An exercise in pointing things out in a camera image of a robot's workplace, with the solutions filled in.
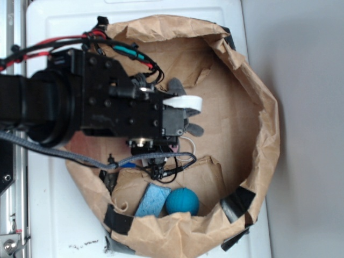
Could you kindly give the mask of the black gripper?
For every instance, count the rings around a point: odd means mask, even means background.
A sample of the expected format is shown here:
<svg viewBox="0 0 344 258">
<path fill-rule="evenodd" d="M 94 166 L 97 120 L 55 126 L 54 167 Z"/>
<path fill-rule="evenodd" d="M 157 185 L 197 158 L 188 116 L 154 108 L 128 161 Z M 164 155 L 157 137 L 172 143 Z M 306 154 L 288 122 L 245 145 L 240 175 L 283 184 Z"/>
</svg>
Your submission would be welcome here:
<svg viewBox="0 0 344 258">
<path fill-rule="evenodd" d="M 127 137 L 132 155 L 169 152 L 184 133 L 184 120 L 202 111 L 201 97 L 163 99 L 154 86 L 134 83 L 119 61 L 104 55 L 67 49 L 51 54 L 47 67 L 77 91 L 77 128 L 89 136 Z"/>
</svg>

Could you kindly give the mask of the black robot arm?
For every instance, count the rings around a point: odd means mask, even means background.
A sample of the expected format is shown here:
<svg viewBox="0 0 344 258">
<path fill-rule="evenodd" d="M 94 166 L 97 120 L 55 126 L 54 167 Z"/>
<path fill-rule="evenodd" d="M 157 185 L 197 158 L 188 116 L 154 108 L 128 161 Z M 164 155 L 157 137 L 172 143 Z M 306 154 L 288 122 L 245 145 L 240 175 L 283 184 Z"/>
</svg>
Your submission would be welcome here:
<svg viewBox="0 0 344 258">
<path fill-rule="evenodd" d="M 202 99 L 172 78 L 160 91 L 144 74 L 129 76 L 119 61 L 78 49 L 53 53 L 32 77 L 1 76 L 1 129 L 22 130 L 44 147 L 66 144 L 77 131 L 126 138 L 133 154 L 175 146 Z"/>
</svg>

